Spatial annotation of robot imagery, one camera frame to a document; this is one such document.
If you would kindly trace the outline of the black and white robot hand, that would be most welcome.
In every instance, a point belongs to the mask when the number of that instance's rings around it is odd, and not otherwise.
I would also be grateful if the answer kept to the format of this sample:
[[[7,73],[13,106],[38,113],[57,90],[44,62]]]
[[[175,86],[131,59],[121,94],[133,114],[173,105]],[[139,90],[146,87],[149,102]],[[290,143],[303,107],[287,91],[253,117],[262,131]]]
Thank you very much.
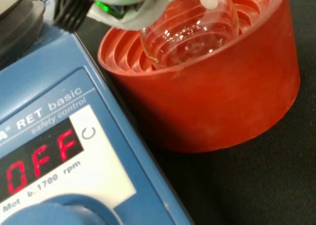
[[[53,24],[76,32],[86,17],[111,27],[138,31],[151,26],[171,0],[57,0]]]

